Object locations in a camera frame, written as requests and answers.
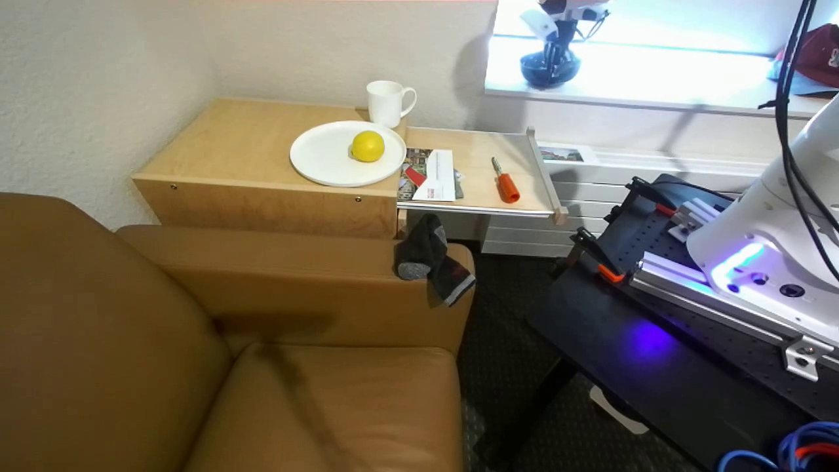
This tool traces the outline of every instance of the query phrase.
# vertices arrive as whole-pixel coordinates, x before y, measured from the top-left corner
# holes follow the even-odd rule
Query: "wooden side table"
[[[455,149],[465,185],[465,199],[456,204],[400,204],[397,175],[354,189],[313,184],[295,170],[289,149],[299,133],[330,120],[364,120],[364,112],[217,99],[133,172],[133,184],[165,226],[393,238],[402,209],[565,216],[528,137],[402,125],[407,146]],[[491,158],[516,178],[521,192],[516,204],[503,204],[495,195]]]

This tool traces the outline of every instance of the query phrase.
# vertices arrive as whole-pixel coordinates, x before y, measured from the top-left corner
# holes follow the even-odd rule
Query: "white mug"
[[[418,88],[400,82],[367,83],[367,112],[373,124],[397,128],[400,120],[418,104]]]

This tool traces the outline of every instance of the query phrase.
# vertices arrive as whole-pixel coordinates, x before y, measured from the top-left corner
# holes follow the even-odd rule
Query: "white wall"
[[[2,0],[0,44],[0,192],[149,221],[130,175],[215,95],[189,0]]]
[[[419,92],[409,124],[473,125],[495,0],[196,0],[224,95],[364,104],[371,79]]]

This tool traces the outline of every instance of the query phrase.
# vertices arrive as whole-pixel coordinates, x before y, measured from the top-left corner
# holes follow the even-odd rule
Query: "brown leather armchair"
[[[0,469],[465,469],[473,290],[439,303],[390,259],[373,238],[111,234],[0,195]]]

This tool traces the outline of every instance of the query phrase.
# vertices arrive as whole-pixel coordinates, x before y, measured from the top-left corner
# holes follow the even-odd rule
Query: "white plate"
[[[352,140],[360,130],[377,130],[386,140],[386,155],[376,162],[350,158]],[[292,164],[309,181],[326,185],[371,185],[393,175],[404,162],[404,141],[397,130],[367,120],[322,124],[292,143]]]

